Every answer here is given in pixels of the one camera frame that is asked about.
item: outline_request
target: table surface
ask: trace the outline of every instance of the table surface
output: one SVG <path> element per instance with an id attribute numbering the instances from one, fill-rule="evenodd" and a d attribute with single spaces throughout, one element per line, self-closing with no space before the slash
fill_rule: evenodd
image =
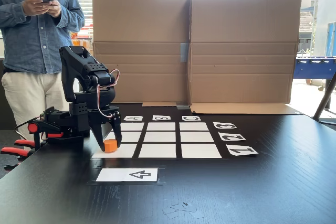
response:
<path id="1" fill-rule="evenodd" d="M 190 111 L 121 105 L 123 115 Z M 6 223 L 336 223 L 336 132 L 305 115 L 201 115 L 234 123 L 258 155 L 217 159 L 91 159 L 93 137 L 83 146 L 46 145 L 0 180 L 0 216 Z M 221 148 L 215 140 L 218 150 Z M 98 183 L 100 168 L 159 167 L 158 184 Z M 189 202 L 205 218 L 162 208 Z"/>

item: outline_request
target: person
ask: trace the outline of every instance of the person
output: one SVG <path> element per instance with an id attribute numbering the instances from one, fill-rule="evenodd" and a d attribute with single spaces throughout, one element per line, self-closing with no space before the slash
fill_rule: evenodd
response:
<path id="1" fill-rule="evenodd" d="M 5 44 L 2 85 L 17 125 L 46 108 L 67 111 L 59 48 L 71 46 L 85 17 L 78 0 L 0 0 L 0 29 Z M 19 128 L 34 139 L 27 126 Z"/>

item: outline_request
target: orange block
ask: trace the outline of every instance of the orange block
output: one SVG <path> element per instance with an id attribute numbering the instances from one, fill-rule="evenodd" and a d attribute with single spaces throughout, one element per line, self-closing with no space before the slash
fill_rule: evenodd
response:
<path id="1" fill-rule="evenodd" d="M 117 140 L 106 139 L 104 141 L 105 152 L 115 152 L 118 149 Z"/>

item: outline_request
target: number 2 label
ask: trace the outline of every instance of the number 2 label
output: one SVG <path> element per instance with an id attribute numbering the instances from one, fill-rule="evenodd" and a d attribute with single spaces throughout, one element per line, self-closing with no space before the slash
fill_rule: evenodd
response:
<path id="1" fill-rule="evenodd" d="M 246 140 L 240 134 L 229 134 L 229 133 L 221 133 L 221 132 L 219 132 L 219 136 L 220 136 L 220 139 L 222 139 L 224 141 L 241 141 L 241 140 Z"/>

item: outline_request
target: white wire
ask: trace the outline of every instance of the white wire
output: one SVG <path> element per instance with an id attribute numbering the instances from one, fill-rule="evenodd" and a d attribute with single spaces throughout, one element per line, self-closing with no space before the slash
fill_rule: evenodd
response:
<path id="1" fill-rule="evenodd" d="M 110 85 L 107 85 L 107 86 L 100 86 L 99 84 L 97 85 L 97 108 L 100 112 L 101 115 L 105 116 L 106 118 L 112 118 L 113 115 L 112 114 L 109 114 L 109 115 L 105 115 L 103 112 L 101 112 L 100 110 L 100 88 L 108 88 L 108 87 L 113 87 L 115 85 L 118 84 L 118 80 L 119 80 L 119 77 L 120 77 L 120 71 L 118 69 L 113 69 L 110 74 L 112 74 L 113 72 L 117 71 L 118 74 L 117 74 L 117 77 L 116 77 L 116 80 L 113 84 L 110 84 Z"/>

